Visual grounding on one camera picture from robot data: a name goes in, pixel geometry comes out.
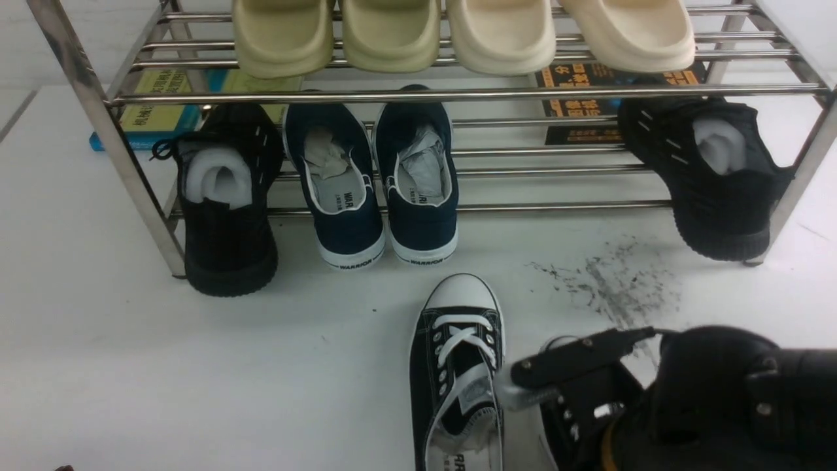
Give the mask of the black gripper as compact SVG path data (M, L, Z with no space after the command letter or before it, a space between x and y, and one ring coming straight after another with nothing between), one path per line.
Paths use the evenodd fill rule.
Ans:
M538 436L551 468L601 470L605 429L644 390L619 362L559 382L557 397L538 406Z

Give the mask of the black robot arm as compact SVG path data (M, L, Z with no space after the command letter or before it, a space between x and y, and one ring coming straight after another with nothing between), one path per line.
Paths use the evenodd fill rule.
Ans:
M835 350L709 325L560 335L538 406L557 470L834 470Z

